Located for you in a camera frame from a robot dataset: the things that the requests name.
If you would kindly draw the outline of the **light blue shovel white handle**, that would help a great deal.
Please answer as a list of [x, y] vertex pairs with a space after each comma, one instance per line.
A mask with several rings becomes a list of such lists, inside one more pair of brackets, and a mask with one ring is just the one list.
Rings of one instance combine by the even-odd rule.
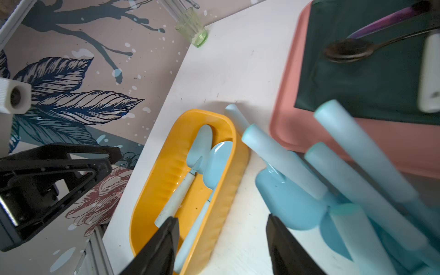
[[171, 198], [167, 201], [154, 222], [158, 228], [164, 224], [168, 217], [173, 217], [176, 214], [193, 183], [195, 176], [204, 173], [209, 152], [212, 148], [212, 141], [212, 129], [209, 125], [205, 124], [199, 129], [186, 158], [186, 164], [190, 168], [190, 171], [175, 189]]

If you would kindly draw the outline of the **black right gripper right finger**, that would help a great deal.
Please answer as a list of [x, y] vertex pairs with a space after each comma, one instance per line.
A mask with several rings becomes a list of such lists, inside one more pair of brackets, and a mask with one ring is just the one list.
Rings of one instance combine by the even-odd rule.
[[283, 222], [273, 214], [268, 216], [266, 234], [274, 275], [325, 274]]

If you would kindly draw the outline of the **yellow plastic tray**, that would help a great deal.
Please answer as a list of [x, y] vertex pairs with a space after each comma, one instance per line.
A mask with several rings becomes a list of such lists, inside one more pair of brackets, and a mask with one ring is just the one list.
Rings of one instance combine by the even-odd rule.
[[229, 118], [204, 110], [190, 110], [177, 118], [152, 166], [129, 227], [131, 249], [137, 256], [157, 232], [158, 227], [154, 221], [160, 211], [190, 171], [186, 156], [198, 130], [205, 124], [213, 131], [214, 146], [221, 142], [232, 142], [232, 149], [216, 191], [210, 191], [202, 176], [197, 175], [176, 212], [179, 220], [179, 244], [182, 244], [204, 203], [209, 197], [213, 198], [189, 256], [183, 264], [183, 275], [197, 275], [209, 262], [249, 162], [249, 149]]

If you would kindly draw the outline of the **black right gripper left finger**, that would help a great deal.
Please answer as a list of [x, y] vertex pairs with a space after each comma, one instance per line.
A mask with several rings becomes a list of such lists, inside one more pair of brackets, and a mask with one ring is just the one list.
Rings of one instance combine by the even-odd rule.
[[168, 217], [121, 275], [171, 275], [179, 242], [179, 222]]

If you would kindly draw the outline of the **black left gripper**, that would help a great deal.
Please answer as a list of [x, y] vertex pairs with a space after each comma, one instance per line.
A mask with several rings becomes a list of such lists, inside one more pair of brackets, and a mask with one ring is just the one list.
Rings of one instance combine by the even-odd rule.
[[118, 147], [66, 143], [1, 158], [1, 251], [30, 241], [121, 158]]

